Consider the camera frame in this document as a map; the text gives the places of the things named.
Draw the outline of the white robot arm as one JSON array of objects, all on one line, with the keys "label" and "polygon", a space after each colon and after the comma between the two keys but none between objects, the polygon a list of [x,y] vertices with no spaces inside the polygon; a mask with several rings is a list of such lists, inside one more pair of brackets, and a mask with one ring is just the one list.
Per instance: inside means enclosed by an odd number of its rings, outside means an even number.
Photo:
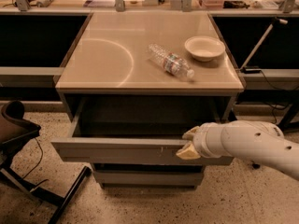
[{"label": "white robot arm", "polygon": [[299,144],[269,122],[236,120],[204,123],[182,136],[187,143],[176,155],[182,160],[234,157],[252,161],[299,180]]}]

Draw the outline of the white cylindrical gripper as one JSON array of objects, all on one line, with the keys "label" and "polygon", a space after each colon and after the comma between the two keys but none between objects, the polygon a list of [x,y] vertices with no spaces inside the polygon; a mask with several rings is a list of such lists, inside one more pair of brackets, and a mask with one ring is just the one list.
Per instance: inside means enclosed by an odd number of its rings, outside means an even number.
[{"label": "white cylindrical gripper", "polygon": [[176,155],[182,160],[196,160],[200,158],[200,155],[204,158],[228,156],[229,153],[225,150],[221,140],[223,128],[223,124],[214,122],[192,127],[182,135],[182,138],[193,140],[193,142],[186,143]]}]

